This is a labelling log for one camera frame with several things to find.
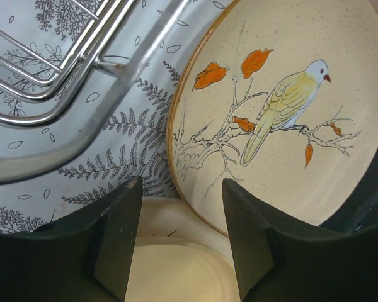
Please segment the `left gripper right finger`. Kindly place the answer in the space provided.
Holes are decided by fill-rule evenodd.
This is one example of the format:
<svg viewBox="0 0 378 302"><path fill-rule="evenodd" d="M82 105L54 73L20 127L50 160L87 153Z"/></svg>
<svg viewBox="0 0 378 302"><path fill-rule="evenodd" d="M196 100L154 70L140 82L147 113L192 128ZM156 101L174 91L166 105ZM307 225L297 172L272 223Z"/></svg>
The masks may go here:
<svg viewBox="0 0 378 302"><path fill-rule="evenodd" d="M378 301L378 225L313 226L232 179L222 198L241 301Z"/></svg>

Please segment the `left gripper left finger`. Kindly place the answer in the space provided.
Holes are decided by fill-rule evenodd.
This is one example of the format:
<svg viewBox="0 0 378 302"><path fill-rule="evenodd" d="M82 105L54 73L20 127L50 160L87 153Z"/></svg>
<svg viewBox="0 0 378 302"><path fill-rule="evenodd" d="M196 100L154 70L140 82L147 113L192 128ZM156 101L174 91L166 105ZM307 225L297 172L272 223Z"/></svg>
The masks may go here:
<svg viewBox="0 0 378 302"><path fill-rule="evenodd" d="M142 178L31 233L0 233L0 301L123 301Z"/></svg>

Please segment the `bird pattern plate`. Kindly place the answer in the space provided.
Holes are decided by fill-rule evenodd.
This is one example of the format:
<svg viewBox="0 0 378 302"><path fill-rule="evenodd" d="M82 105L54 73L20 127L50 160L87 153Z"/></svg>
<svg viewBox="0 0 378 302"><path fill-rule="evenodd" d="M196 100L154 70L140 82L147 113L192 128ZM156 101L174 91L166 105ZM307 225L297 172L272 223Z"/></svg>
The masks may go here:
<svg viewBox="0 0 378 302"><path fill-rule="evenodd" d="M180 196L218 232L225 178L321 224L378 148L378 1L233 1L185 68L167 131Z"/></svg>

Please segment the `wire dish rack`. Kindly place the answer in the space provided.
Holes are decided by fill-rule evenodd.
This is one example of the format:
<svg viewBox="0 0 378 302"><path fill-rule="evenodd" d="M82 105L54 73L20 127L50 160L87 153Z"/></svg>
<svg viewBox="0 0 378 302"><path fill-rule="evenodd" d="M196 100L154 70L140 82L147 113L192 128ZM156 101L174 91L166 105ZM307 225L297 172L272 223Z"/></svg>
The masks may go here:
<svg viewBox="0 0 378 302"><path fill-rule="evenodd" d="M92 71L99 70L115 78L100 107L93 112L76 138L61 147L39 154L0 157L0 185L41 176L82 154L98 136L104 122L133 86L159 44L168 36L173 25L188 7L189 1L170 1L126 64L104 60L103 52L113 43L135 5L135 1L103 1L95 11L90 11L81 1L72 1L71 6L85 12L89 19L60 65L54 65L0 29L1 38L53 71L48 79L40 79L0 56L0 65L6 70L19 75L23 80L44 87L43 92L31 94L0 79L0 92L27 103L40 104L52 99L61 89L65 90L61 100L46 113L21 117L0 113L2 126L32 129L55 123L69 111Z"/></svg>

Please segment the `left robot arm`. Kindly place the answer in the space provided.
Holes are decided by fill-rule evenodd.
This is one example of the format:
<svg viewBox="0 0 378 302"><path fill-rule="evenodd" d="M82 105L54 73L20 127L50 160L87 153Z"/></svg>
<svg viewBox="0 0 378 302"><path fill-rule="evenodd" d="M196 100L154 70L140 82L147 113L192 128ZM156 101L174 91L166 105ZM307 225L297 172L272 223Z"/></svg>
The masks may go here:
<svg viewBox="0 0 378 302"><path fill-rule="evenodd" d="M135 176L34 232L0 233L0 301L378 301L378 151L321 226L222 184L233 259L138 237Z"/></svg>

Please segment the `orange plate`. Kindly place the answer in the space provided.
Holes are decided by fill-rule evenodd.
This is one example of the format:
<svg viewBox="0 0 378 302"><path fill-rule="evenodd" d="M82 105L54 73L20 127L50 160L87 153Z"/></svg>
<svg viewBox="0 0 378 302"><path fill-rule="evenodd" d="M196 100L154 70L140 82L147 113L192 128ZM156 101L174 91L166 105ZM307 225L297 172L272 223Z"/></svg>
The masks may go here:
<svg viewBox="0 0 378 302"><path fill-rule="evenodd" d="M180 199L144 198L125 299L239 301L229 239Z"/></svg>

